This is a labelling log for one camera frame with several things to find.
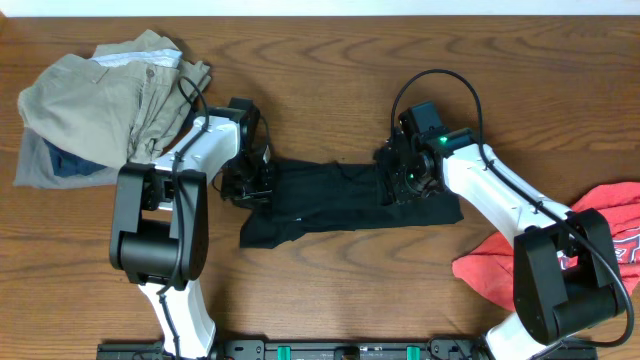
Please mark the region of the folded navy garment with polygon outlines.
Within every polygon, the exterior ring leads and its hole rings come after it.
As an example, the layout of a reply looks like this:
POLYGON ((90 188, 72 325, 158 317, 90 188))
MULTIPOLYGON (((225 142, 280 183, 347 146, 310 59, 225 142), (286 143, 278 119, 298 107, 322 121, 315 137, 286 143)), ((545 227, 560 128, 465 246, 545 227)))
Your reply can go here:
POLYGON ((81 175, 88 176, 105 169, 104 165, 83 159, 75 154, 66 152, 44 139, 49 150, 52 170, 55 176, 67 178, 81 175))

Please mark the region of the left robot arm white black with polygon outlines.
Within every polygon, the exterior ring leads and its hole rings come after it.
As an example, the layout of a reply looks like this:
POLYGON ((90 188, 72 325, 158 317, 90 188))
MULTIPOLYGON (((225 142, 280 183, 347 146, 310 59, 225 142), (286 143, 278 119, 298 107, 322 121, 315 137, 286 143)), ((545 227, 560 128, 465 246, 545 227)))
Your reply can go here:
POLYGON ((208 189, 217 177, 224 200, 254 209, 270 204, 270 145, 254 143, 263 122, 250 99, 204 105, 188 133, 166 154, 119 171, 109 247, 151 302, 164 333, 154 344, 104 344, 100 359, 212 359, 216 324, 199 277, 209 247, 208 189))

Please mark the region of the black polo shirt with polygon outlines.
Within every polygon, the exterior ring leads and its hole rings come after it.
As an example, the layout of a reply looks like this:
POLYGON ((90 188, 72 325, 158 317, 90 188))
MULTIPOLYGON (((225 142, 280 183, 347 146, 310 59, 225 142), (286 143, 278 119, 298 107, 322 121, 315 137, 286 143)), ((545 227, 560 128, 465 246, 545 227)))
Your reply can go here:
POLYGON ((252 211, 242 248, 273 249, 308 233, 455 224, 463 219, 450 192, 395 203, 373 164, 275 163, 271 203, 252 211))

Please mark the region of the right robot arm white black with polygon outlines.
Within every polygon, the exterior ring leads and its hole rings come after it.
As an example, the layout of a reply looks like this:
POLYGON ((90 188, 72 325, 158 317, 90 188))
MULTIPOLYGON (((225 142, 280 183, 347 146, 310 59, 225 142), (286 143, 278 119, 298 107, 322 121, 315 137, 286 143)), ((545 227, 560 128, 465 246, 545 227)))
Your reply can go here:
POLYGON ((593 208, 575 212, 529 185, 497 157, 482 128, 450 130, 431 102, 393 106, 376 160, 393 202, 451 192, 513 250, 515 310, 475 341, 450 339, 462 358, 569 358, 632 337, 634 306, 605 217, 593 208))

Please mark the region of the folded khaki pants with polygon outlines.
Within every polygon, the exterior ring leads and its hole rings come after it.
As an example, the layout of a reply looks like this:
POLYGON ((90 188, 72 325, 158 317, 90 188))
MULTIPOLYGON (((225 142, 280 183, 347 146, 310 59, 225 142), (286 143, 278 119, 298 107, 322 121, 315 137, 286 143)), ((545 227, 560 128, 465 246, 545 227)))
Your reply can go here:
POLYGON ((67 54, 18 97, 26 128, 63 151, 110 168, 159 157, 178 135, 210 68, 183 60, 151 30, 97 46, 85 59, 67 54))

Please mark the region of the folded grey garment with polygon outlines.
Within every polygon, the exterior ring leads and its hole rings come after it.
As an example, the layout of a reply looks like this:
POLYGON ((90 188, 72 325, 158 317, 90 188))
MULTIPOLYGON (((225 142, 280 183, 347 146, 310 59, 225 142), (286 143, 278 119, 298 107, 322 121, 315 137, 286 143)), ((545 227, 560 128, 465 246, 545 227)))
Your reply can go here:
POLYGON ((118 170, 107 167, 90 175, 60 177, 54 174, 49 147, 33 130, 25 128, 16 168, 15 186, 42 189, 75 189, 112 185, 118 170))

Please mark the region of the red printed t-shirt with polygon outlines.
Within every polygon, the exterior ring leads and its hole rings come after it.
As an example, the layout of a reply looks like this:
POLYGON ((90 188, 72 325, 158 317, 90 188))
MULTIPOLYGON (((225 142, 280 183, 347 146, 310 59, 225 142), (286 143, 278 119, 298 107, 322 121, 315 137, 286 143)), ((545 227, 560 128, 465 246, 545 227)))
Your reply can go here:
MULTIPOLYGON (((571 206, 575 212, 594 208, 607 220, 615 254, 628 292, 639 284, 639 184, 599 185, 571 206)), ((479 295, 513 311, 513 249, 496 232, 476 249, 452 262, 452 272, 479 295)))

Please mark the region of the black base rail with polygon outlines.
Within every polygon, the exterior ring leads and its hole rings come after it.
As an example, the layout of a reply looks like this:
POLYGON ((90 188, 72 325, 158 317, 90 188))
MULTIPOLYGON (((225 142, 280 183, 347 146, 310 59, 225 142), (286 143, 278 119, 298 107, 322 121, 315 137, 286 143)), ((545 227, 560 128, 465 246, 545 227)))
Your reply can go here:
MULTIPOLYGON (((188 357, 181 350, 180 359, 212 360, 471 360, 494 359, 487 346, 476 339, 436 337, 427 342, 330 343, 264 342, 235 340, 214 343, 207 357, 188 357)), ((102 344, 97 347, 98 360, 175 359, 160 342, 154 344, 102 344)), ((597 360, 594 347, 561 345, 533 359, 597 360)))

